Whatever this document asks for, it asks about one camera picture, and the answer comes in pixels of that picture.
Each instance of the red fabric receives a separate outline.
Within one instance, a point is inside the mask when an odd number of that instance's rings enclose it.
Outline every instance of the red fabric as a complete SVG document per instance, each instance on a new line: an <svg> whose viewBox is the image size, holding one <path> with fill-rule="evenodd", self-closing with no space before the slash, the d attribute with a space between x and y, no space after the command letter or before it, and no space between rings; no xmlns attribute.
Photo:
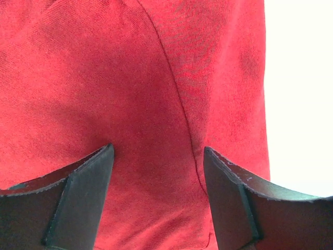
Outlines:
<svg viewBox="0 0 333 250"><path fill-rule="evenodd" d="M0 1L0 188L112 143L96 249L215 250L203 147L268 179L263 0Z"/></svg>

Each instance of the white background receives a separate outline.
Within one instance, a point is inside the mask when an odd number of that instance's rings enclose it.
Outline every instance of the white background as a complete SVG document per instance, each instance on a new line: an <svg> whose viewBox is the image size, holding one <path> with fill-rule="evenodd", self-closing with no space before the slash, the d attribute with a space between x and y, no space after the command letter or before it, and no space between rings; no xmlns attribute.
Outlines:
<svg viewBox="0 0 333 250"><path fill-rule="evenodd" d="M266 0L272 182L333 195L333 1Z"/></svg>

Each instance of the ribbed fabric texture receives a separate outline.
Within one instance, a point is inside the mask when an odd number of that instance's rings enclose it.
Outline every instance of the ribbed fabric texture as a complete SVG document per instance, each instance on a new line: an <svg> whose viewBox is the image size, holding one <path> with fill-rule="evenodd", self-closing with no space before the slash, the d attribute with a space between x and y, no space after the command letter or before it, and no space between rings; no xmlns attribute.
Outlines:
<svg viewBox="0 0 333 250"><path fill-rule="evenodd" d="M112 143L96 249L217 250L203 148L269 179L263 0L0 1L0 188Z"/></svg>

